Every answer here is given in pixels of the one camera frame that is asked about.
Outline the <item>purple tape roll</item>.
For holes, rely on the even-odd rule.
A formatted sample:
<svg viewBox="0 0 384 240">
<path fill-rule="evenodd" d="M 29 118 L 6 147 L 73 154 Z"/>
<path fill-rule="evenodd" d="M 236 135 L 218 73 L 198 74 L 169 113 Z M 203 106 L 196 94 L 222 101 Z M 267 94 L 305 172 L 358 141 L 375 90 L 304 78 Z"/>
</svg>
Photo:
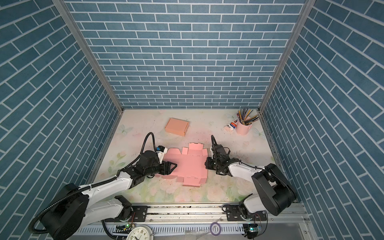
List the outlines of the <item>purple tape roll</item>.
<svg viewBox="0 0 384 240">
<path fill-rule="evenodd" d="M 222 232 L 222 227 L 221 227 L 221 225 L 218 222 L 211 223 L 211 225 L 210 225 L 210 234 L 212 236 L 217 237 L 217 236 L 219 236 L 221 234 L 221 232 Z"/>
</svg>

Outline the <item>white analog clock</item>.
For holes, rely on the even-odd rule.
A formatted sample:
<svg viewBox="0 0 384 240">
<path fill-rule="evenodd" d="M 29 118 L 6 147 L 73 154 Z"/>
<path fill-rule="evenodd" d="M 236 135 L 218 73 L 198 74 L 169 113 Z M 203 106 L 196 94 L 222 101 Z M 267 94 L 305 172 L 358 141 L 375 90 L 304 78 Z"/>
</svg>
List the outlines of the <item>white analog clock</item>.
<svg viewBox="0 0 384 240">
<path fill-rule="evenodd" d="M 154 235 L 150 227 L 138 226 L 129 232 L 126 240 L 153 240 Z"/>
</svg>

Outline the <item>pink paper box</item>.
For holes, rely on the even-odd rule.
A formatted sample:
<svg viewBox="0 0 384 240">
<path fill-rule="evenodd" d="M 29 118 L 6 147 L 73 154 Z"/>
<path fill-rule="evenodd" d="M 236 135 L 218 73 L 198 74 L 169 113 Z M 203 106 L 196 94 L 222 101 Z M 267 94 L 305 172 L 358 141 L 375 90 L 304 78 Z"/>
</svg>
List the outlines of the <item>pink paper box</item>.
<svg viewBox="0 0 384 240">
<path fill-rule="evenodd" d="M 167 176 L 160 176 L 163 179 L 175 179 L 183 186 L 200 187 L 205 184 L 208 178 L 208 170 L 205 162 L 208 157 L 208 150 L 203 144 L 190 143 L 182 150 L 170 148 L 165 154 L 164 160 L 177 164 L 175 170 Z"/>
</svg>

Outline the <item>aluminium rail frame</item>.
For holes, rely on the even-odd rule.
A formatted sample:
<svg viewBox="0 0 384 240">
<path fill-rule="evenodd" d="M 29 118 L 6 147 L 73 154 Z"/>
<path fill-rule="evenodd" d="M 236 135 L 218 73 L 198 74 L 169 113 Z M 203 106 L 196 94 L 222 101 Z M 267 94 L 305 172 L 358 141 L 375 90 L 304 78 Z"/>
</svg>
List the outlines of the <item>aluminium rail frame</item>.
<svg viewBox="0 0 384 240">
<path fill-rule="evenodd" d="M 274 224 L 299 225 L 303 236 L 307 240 L 316 240 L 317 236 L 308 214 L 301 204 L 292 204 L 278 216 L 273 216 L 267 211 L 266 221 L 227 221 L 227 216 L 222 210 L 223 203 L 183 203 L 183 204 L 133 204 L 132 206 L 148 206 L 144 222 L 112 222 L 115 225 L 129 225 L 142 223 L 159 228 L 160 234 L 177 234 L 192 230 L 196 226 L 210 225 L 218 222 L 222 227 L 222 234 L 227 232 L 243 232 L 243 224 L 258 224 L 259 234 L 270 229 Z"/>
</svg>

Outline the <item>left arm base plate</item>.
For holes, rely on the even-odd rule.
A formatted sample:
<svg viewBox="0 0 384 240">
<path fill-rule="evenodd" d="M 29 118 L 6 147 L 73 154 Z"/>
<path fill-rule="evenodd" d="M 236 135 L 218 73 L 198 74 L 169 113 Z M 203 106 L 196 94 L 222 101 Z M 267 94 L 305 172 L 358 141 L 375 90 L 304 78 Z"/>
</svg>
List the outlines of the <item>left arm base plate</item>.
<svg viewBox="0 0 384 240">
<path fill-rule="evenodd" d="M 116 218 L 105 219 L 105 222 L 144 222 L 146 220 L 148 206 L 132 206 L 123 209 Z"/>
</svg>

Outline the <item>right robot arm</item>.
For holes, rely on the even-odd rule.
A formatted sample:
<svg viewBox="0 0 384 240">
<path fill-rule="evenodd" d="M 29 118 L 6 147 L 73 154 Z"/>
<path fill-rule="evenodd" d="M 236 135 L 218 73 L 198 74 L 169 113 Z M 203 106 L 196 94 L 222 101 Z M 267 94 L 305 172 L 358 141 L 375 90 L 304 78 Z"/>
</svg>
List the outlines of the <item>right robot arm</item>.
<svg viewBox="0 0 384 240">
<path fill-rule="evenodd" d="M 278 216 L 297 199 L 296 188 L 277 165 L 257 167 L 247 164 L 230 157 L 229 148 L 219 145 L 214 136 L 211 136 L 211 142 L 212 156 L 205 162 L 207 170 L 215 171 L 220 176 L 240 178 L 255 185 L 257 195 L 250 194 L 239 202 L 238 212 L 242 218 L 249 219 L 261 211 Z"/>
</svg>

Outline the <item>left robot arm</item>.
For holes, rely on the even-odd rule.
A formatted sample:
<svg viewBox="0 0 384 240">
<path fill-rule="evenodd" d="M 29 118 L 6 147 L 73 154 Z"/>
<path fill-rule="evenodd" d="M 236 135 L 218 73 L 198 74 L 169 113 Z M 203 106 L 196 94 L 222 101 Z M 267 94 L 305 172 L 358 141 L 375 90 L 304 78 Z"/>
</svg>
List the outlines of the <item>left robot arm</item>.
<svg viewBox="0 0 384 240">
<path fill-rule="evenodd" d="M 145 178 L 170 175 L 178 166 L 163 160 L 167 148 L 154 146 L 140 150 L 128 165 L 105 180 L 77 186 L 64 186 L 50 204 L 29 223 L 31 234 L 49 234 L 55 240 L 66 240 L 78 229 L 106 219 L 121 222 L 134 218 L 132 203 L 121 192 L 132 189 Z"/>
</svg>

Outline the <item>green lit circuit board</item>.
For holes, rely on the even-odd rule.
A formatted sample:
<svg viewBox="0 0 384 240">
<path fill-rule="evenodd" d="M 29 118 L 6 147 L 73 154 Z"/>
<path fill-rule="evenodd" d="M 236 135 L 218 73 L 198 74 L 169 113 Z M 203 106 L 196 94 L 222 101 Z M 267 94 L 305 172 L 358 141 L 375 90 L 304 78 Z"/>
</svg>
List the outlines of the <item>green lit circuit board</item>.
<svg viewBox="0 0 384 240">
<path fill-rule="evenodd" d="M 259 234 L 258 224 L 243 224 L 243 236 L 248 240 L 254 240 Z"/>
</svg>

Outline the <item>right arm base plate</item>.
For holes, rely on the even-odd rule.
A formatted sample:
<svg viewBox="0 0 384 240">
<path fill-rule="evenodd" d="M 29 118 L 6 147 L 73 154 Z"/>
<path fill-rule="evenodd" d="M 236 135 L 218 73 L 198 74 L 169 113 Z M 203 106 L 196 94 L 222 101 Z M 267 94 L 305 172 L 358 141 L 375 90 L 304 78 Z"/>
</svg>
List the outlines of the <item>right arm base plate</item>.
<svg viewBox="0 0 384 240">
<path fill-rule="evenodd" d="M 223 205 L 223 212 L 227 216 L 227 221 L 266 221 L 267 212 L 258 211 L 253 214 L 249 214 L 246 210 L 241 210 L 239 205 Z"/>
</svg>

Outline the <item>coloured pencils bundle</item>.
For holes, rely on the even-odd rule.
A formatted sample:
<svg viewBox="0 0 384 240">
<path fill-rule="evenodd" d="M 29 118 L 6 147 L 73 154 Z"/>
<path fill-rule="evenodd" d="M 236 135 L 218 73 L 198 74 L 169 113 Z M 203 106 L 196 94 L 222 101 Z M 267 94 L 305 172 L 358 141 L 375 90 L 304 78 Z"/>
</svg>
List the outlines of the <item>coloured pencils bundle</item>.
<svg viewBox="0 0 384 240">
<path fill-rule="evenodd" d="M 251 117 L 251 114 L 253 113 L 254 110 L 251 110 L 250 108 L 243 108 L 238 110 L 237 112 L 237 117 L 238 117 L 238 122 L 242 125 L 249 126 L 253 122 L 257 121 L 259 119 L 259 115 L 256 114 L 253 117 Z"/>
</svg>

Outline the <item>pink pencil cup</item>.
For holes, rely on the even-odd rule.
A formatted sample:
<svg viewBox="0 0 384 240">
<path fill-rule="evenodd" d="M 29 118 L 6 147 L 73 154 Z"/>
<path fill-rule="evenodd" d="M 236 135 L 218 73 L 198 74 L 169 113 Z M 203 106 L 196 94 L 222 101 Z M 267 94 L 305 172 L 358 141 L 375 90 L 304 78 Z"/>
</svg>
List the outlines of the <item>pink pencil cup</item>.
<svg viewBox="0 0 384 240">
<path fill-rule="evenodd" d="M 251 128 L 252 124 L 244 125 L 240 120 L 237 120 L 237 126 L 235 128 L 235 131 L 238 135 L 245 136 L 248 134 Z"/>
</svg>

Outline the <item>orange paper box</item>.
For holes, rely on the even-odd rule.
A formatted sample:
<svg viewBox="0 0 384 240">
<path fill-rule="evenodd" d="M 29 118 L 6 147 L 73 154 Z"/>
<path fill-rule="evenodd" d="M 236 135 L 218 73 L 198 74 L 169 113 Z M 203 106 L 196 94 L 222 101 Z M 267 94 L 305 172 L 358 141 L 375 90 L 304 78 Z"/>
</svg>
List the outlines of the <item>orange paper box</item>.
<svg viewBox="0 0 384 240">
<path fill-rule="evenodd" d="M 189 122 L 179 119 L 170 118 L 165 131 L 170 134 L 184 137 L 189 127 Z"/>
</svg>

